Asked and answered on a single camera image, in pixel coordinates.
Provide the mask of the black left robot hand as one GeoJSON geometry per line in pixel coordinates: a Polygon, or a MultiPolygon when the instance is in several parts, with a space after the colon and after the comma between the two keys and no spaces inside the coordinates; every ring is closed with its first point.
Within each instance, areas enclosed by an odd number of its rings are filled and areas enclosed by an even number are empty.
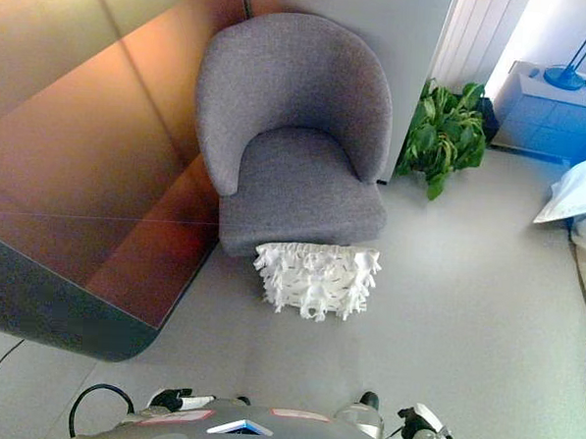
{"type": "Polygon", "coordinates": [[[178,412],[200,409],[214,400],[216,400],[214,395],[195,396],[191,388],[160,389],[152,395],[147,405],[164,408],[169,412],[178,412]]]}

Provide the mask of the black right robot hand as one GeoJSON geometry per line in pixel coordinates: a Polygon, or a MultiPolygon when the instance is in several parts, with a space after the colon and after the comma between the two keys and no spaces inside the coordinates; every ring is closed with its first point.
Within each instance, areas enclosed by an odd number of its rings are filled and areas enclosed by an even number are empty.
{"type": "Polygon", "coordinates": [[[400,430],[402,439],[412,439],[421,430],[430,430],[440,439],[453,439],[449,429],[423,404],[416,403],[414,407],[401,409],[397,414],[404,420],[400,430]]]}

